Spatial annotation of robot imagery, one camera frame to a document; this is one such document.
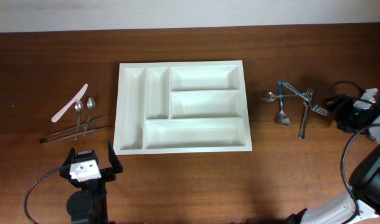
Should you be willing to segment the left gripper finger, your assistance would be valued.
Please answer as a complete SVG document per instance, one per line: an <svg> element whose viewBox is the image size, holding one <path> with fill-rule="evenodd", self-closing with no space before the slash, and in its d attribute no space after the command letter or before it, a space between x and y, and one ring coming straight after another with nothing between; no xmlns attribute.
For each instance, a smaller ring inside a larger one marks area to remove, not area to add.
<svg viewBox="0 0 380 224"><path fill-rule="evenodd" d="M62 164L62 167L70 167L70 165L75 162L75 156L76 156L75 149L72 147L69 151L69 154L66 160Z"/></svg>
<svg viewBox="0 0 380 224"><path fill-rule="evenodd" d="M117 174L123 172L123 166L119 161L111 142L108 142L108 160L111 164L111 167L108 168L108 172L111 174Z"/></svg>

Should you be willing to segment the steel fork angled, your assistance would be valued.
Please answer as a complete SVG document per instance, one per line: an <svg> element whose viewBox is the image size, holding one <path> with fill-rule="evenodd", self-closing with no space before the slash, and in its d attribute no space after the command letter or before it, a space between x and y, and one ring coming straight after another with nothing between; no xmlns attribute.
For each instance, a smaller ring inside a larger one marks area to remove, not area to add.
<svg viewBox="0 0 380 224"><path fill-rule="evenodd" d="M296 95L300 96L301 98L303 98L311 107L311 109L318 113L318 114L321 114L323 116L328 116L329 115L329 111L320 107L319 105L315 105L313 106L312 105L312 102L303 94L301 93L300 91L298 91L294 86L292 86L291 84L289 84L289 82L287 81L283 81L282 84L287 87L289 90L291 90L292 92L294 92Z"/></svg>

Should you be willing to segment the steel fork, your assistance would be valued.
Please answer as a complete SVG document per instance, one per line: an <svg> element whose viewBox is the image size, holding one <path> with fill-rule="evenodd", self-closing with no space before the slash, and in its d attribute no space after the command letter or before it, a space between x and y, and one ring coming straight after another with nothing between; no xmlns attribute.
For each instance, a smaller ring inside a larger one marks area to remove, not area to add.
<svg viewBox="0 0 380 224"><path fill-rule="evenodd" d="M312 89L312 88L309 88L306 91L306 97L308 98L309 101L311 101L311 99L313 98L313 92L314 92L314 89ZM304 138L305 138L307 116L308 116L308 110L310 108L309 102L307 102L306 100L303 101L303 104L305 106L305 110L304 110L304 114L303 114L302 123L300 126L300 132L298 135L298 138L301 140L304 140Z"/></svg>

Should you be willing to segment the steel spoon blue-tinted handle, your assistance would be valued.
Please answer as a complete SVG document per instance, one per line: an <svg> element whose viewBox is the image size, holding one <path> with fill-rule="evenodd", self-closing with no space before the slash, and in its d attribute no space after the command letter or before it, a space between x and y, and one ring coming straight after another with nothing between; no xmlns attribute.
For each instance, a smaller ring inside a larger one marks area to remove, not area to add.
<svg viewBox="0 0 380 224"><path fill-rule="evenodd" d="M281 80L277 80L277 90L278 90L278 94L281 96L282 93L283 93L283 91L282 91L282 81ZM283 105L283 99L282 99L282 97L279 98L279 107L280 107L280 112L276 115L276 120L282 126L286 126L287 127L287 126L290 125L290 119L289 119L289 117L287 116L287 114L283 110L284 105Z"/></svg>

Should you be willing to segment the steel spoon sideways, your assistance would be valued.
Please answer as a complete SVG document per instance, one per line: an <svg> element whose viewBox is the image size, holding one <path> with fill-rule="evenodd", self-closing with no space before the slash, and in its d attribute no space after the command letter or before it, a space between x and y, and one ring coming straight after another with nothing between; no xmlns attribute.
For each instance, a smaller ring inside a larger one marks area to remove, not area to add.
<svg viewBox="0 0 380 224"><path fill-rule="evenodd" d="M261 100L263 100L265 102L273 102L273 101L275 101L276 99L279 99L279 98L298 97L298 95L296 95L296 94L292 94L292 95L275 95L271 91L262 91L259 94L259 97L260 97Z"/></svg>

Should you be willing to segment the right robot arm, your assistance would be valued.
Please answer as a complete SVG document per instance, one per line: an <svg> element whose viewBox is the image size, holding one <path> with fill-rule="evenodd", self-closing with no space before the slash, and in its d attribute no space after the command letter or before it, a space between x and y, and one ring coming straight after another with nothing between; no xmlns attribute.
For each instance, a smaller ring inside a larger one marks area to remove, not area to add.
<svg viewBox="0 0 380 224"><path fill-rule="evenodd" d="M346 177L345 160L354 140L369 129L380 129L380 123L372 123L355 132L346 143L340 160L341 178L345 191L320 207L303 209L291 214L286 223L357 223L380 217L380 142L376 148Z"/></svg>

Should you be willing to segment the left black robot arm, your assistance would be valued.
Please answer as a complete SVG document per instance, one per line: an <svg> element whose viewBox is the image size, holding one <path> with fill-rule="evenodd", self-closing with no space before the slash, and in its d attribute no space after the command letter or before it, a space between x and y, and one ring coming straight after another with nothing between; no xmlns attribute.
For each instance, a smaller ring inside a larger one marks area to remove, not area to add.
<svg viewBox="0 0 380 224"><path fill-rule="evenodd" d="M66 204L72 223L109 223L106 183L115 181L116 175L123 172L123 166L110 142L108 160L111 166L100 169L94 150L76 153L71 148L62 164L60 176L78 188Z"/></svg>

